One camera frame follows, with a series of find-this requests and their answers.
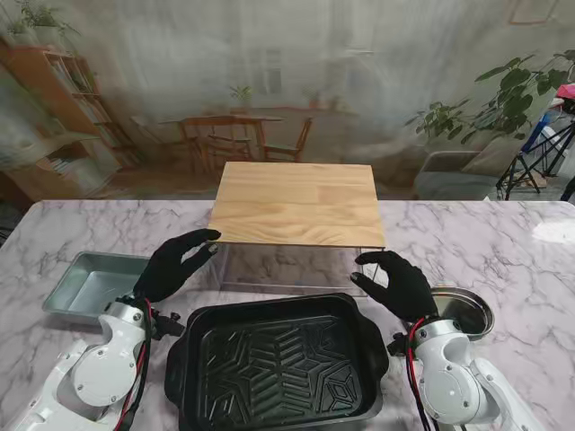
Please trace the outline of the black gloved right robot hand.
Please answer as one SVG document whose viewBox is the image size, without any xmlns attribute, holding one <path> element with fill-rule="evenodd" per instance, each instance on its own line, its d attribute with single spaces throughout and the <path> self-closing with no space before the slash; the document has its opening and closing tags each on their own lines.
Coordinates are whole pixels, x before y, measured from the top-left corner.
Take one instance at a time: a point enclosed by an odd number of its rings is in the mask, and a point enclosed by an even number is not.
<svg viewBox="0 0 575 431">
<path fill-rule="evenodd" d="M 387 287 L 359 272 L 353 272 L 350 279 L 398 319 L 415 323 L 422 318 L 438 316 L 438 308 L 425 275 L 399 254 L 394 251 L 369 251 L 357 256 L 355 262 L 360 266 L 377 264 L 387 274 Z"/>
</svg>

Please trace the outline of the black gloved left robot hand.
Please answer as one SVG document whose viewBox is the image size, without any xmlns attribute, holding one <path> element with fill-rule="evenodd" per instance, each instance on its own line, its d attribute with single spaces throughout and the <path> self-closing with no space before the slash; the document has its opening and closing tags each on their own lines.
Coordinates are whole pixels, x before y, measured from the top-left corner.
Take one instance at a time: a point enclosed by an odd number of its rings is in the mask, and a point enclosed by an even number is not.
<svg viewBox="0 0 575 431">
<path fill-rule="evenodd" d="M 164 242 L 151 256 L 136 282 L 135 297 L 159 303 L 175 294 L 184 283 L 217 253 L 214 242 L 221 232 L 198 229 Z"/>
</svg>

